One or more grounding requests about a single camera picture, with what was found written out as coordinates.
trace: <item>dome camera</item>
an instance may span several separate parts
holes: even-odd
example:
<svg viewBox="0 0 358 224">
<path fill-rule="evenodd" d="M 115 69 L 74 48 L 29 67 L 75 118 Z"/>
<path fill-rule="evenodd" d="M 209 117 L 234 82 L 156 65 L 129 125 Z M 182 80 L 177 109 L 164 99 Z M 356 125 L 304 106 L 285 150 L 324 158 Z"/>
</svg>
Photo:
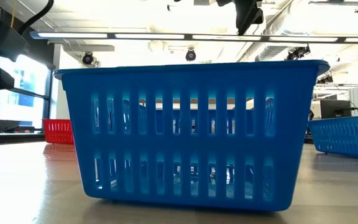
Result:
<svg viewBox="0 0 358 224">
<path fill-rule="evenodd" d="M 188 62 L 196 60 L 196 52 L 194 52 L 194 49 L 189 49 L 186 53 L 186 60 Z"/>
<path fill-rule="evenodd" d="M 92 52 L 85 52 L 84 57 L 82 58 L 82 63 L 85 65 L 91 65 L 94 62 L 94 57 Z"/>
</svg>

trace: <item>plastic basket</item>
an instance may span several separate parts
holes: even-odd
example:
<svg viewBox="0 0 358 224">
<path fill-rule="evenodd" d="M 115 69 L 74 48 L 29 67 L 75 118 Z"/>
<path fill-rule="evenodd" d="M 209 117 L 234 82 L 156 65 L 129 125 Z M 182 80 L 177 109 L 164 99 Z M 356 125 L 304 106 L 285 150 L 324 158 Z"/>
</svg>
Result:
<svg viewBox="0 0 358 224">
<path fill-rule="evenodd" d="M 317 151 L 358 157 L 358 116 L 310 121 Z"/>
<path fill-rule="evenodd" d="M 47 143 L 74 144 L 69 119 L 43 119 Z"/>
<path fill-rule="evenodd" d="M 324 61 L 294 61 L 55 71 L 67 93 L 85 193 L 288 208 L 313 86 L 328 68 Z M 208 108 L 211 98 L 215 110 Z M 227 109 L 228 98 L 234 110 Z M 246 108 L 249 100 L 253 110 Z"/>
</svg>

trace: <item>red basket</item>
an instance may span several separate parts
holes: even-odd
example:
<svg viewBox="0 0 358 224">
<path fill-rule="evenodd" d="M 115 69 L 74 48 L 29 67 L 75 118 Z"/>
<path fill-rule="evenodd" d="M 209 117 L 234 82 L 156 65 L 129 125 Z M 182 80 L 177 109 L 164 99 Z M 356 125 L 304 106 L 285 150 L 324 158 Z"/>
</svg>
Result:
<svg viewBox="0 0 358 224">
<path fill-rule="evenodd" d="M 43 119 L 47 143 L 74 144 L 69 119 Z"/>
</svg>

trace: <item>blue plastic basket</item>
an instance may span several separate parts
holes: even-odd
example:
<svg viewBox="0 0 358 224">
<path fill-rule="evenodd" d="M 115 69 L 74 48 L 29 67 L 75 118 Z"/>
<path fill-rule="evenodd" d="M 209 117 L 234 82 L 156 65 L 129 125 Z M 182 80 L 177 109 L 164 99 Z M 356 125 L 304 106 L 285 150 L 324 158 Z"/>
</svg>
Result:
<svg viewBox="0 0 358 224">
<path fill-rule="evenodd" d="M 85 193 L 175 205 L 288 208 L 313 86 L 328 68 L 314 60 L 57 70 Z M 215 110 L 208 108 L 211 98 Z M 228 98 L 234 98 L 234 110 L 227 109 Z M 157 99 L 162 110 L 156 110 Z M 180 99 L 179 110 L 173 99 Z M 197 110 L 190 109 L 194 99 Z M 247 100 L 254 101 L 253 110 Z"/>
<path fill-rule="evenodd" d="M 358 157 L 358 116 L 309 121 L 317 151 Z"/>
</svg>

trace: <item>table surface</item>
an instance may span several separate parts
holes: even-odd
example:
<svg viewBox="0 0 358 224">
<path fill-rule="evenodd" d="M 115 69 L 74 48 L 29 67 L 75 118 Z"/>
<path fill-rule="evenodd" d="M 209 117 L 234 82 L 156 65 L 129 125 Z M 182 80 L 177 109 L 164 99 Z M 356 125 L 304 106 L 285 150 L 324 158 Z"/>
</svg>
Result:
<svg viewBox="0 0 358 224">
<path fill-rule="evenodd" d="M 84 194 L 73 146 L 0 146 L 0 223 L 358 223 L 358 159 L 305 144 L 292 206 L 247 212 L 112 202 Z"/>
</svg>

